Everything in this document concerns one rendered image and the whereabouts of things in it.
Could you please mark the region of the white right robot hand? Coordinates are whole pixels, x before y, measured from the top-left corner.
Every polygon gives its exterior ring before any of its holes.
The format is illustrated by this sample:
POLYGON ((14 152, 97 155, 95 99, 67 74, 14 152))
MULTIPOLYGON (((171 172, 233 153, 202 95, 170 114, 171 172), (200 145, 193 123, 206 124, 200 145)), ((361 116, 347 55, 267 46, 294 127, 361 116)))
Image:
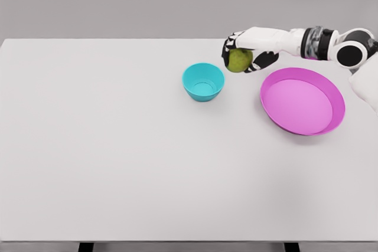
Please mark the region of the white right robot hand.
POLYGON ((252 27, 244 31, 234 32, 223 44, 221 57, 224 65, 228 65, 230 50, 242 48, 253 53, 253 61, 247 72, 251 73, 269 67, 279 58, 273 38, 275 29, 252 27))

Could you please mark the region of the green apple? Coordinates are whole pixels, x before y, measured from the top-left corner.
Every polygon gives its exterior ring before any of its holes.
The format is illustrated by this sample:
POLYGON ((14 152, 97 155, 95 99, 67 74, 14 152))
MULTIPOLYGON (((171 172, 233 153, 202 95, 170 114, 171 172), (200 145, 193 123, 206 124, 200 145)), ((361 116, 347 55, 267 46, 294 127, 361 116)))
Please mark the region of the green apple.
POLYGON ((226 68, 233 73, 247 72, 252 61, 252 51, 242 48, 233 49, 229 52, 229 61, 226 68))

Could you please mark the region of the blue bowl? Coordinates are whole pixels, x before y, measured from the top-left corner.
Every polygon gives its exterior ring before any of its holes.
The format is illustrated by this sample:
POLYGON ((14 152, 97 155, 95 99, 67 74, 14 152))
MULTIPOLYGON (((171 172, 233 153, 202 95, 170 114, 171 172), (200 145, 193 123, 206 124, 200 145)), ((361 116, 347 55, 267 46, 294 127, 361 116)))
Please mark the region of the blue bowl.
POLYGON ((187 94, 197 102, 213 100, 223 89, 224 73, 210 63, 196 63, 185 69, 182 84, 187 94))

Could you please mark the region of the pink plate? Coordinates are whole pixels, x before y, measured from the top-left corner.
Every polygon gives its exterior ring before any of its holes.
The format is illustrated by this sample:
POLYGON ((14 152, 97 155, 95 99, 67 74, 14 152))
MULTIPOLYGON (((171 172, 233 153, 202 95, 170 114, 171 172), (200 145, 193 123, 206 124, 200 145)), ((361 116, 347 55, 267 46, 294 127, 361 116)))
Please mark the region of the pink plate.
POLYGON ((338 87, 305 68, 282 68, 270 73, 260 87, 259 96, 271 121, 296 135, 329 133, 342 124, 346 113, 338 87))

